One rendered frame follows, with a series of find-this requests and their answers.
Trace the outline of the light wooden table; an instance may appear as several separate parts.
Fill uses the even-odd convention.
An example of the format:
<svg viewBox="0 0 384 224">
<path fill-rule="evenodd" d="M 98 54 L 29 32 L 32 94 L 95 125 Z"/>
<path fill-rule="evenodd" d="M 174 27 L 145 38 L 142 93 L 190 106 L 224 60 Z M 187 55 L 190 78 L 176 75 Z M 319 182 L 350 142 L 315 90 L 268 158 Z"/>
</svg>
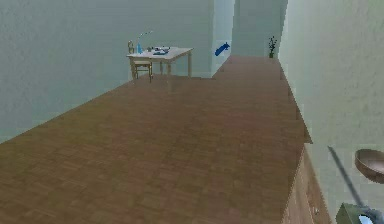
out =
<svg viewBox="0 0 384 224">
<path fill-rule="evenodd" d="M 152 72 L 153 64 L 159 63 L 160 66 L 165 65 L 167 67 L 167 75 L 170 76 L 172 73 L 172 63 L 177 59 L 186 56 L 187 57 L 187 76 L 192 76 L 192 48 L 179 48 L 179 47 L 170 47 L 170 51 L 166 55 L 153 55 L 155 51 L 143 51 L 142 54 L 133 53 L 128 54 L 128 59 L 133 59 L 134 61 L 150 61 L 152 63 Z"/>
</svg>

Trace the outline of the wooden chair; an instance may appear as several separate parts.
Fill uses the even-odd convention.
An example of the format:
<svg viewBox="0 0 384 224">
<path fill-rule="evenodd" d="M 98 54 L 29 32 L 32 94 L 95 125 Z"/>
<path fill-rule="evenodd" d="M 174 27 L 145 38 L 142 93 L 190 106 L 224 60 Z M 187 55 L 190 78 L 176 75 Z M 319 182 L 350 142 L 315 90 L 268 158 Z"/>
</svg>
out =
<svg viewBox="0 0 384 224">
<path fill-rule="evenodd" d="M 127 42 L 128 54 L 133 54 L 135 52 L 133 41 L 129 40 Z M 139 78 L 139 73 L 143 71 L 147 71 L 149 75 L 149 81 L 152 81 L 153 72 L 152 72 L 152 63 L 150 61 L 134 61 L 133 59 L 129 59 L 131 66 L 131 73 L 133 79 Z"/>
</svg>

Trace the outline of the white desk lamp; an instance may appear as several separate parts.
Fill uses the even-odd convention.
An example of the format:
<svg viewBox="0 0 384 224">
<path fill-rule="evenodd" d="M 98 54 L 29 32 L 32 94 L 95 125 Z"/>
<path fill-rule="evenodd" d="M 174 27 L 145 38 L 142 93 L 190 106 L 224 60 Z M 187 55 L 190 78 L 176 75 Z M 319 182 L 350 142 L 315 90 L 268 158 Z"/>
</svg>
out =
<svg viewBox="0 0 384 224">
<path fill-rule="evenodd" d="M 145 37 L 145 36 L 147 36 L 147 35 L 149 35 L 149 34 L 151 34 L 151 33 L 153 33 L 153 32 L 154 32 L 153 30 L 150 30 L 150 31 L 148 31 L 148 32 L 141 33 L 141 34 L 138 36 L 138 38 L 137 38 L 138 43 L 140 43 L 140 41 L 141 41 L 141 39 L 142 39 L 143 37 Z"/>
</svg>

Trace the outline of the dark house plant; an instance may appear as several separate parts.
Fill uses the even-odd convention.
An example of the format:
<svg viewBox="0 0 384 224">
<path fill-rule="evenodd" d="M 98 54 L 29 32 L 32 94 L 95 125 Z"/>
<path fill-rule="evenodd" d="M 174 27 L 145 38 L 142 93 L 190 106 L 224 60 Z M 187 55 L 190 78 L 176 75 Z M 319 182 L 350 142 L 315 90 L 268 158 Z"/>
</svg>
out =
<svg viewBox="0 0 384 224">
<path fill-rule="evenodd" d="M 269 57 L 270 58 L 273 58 L 274 57 L 274 50 L 276 48 L 276 44 L 277 44 L 277 40 L 275 39 L 274 36 L 272 36 L 270 39 L 269 39 L 269 43 L 268 43 L 268 46 L 269 46 Z"/>
</svg>

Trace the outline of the wooden cabinet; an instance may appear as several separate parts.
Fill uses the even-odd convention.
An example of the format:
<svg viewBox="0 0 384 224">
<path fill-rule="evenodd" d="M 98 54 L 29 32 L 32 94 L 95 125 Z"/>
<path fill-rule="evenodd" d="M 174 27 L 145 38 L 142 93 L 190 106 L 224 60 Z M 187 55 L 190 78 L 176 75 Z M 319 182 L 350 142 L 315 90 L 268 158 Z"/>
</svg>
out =
<svg viewBox="0 0 384 224">
<path fill-rule="evenodd" d="M 306 147 L 303 147 L 281 224 L 333 224 Z"/>
</svg>

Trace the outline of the grey thin rod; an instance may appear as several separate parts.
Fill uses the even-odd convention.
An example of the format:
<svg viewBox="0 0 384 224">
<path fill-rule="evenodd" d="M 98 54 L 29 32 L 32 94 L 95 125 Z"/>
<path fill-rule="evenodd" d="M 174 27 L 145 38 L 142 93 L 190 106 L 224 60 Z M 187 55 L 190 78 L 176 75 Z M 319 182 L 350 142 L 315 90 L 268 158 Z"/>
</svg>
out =
<svg viewBox="0 0 384 224">
<path fill-rule="evenodd" d="M 348 189 L 349 189 L 349 191 L 350 191 L 354 201 L 356 202 L 356 204 L 358 206 L 365 206 L 365 204 L 361 200 L 361 197 L 360 197 L 359 193 L 356 191 L 356 189 L 355 189 L 355 187 L 354 187 L 354 185 L 353 185 L 349 175 L 347 174 L 347 172 L 346 172 L 346 170 L 345 170 L 345 168 L 344 168 L 340 158 L 338 157 L 336 151 L 331 146 L 327 146 L 327 148 L 328 148 L 328 151 L 330 152 L 333 160 L 335 161 L 335 164 L 336 164 L 337 168 L 339 169 L 339 171 L 340 171 L 340 173 L 341 173 L 341 175 L 342 175 L 342 177 L 344 179 L 344 182 L 346 183 L 346 185 L 347 185 L 347 187 L 348 187 Z"/>
</svg>

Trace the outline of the brown bowl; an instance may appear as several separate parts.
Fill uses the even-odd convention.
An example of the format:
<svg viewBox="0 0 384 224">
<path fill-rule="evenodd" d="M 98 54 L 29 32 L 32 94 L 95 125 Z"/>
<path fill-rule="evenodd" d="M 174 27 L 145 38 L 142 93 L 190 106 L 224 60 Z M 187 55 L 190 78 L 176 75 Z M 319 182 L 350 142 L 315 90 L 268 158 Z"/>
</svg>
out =
<svg viewBox="0 0 384 224">
<path fill-rule="evenodd" d="M 359 149 L 355 152 L 355 166 L 367 179 L 384 184 L 384 152 Z"/>
</svg>

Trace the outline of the green grey box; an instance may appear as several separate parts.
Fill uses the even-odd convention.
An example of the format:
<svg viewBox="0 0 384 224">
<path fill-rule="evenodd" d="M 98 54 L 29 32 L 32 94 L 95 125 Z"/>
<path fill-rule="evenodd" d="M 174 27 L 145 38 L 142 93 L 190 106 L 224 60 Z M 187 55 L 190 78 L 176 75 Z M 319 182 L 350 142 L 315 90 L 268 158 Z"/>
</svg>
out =
<svg viewBox="0 0 384 224">
<path fill-rule="evenodd" d="M 384 224 L 384 214 L 367 206 L 342 203 L 337 215 L 337 224 Z"/>
</svg>

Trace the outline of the blue wall object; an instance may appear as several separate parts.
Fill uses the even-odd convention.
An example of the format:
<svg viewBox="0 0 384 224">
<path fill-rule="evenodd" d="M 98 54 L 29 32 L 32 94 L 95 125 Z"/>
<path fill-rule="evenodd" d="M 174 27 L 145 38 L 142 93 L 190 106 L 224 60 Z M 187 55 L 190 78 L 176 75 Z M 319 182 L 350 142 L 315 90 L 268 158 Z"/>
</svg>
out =
<svg viewBox="0 0 384 224">
<path fill-rule="evenodd" d="M 225 42 L 223 45 L 221 45 L 215 50 L 215 56 L 219 56 L 224 50 L 228 50 L 229 48 L 230 45 L 228 44 L 228 42 Z"/>
</svg>

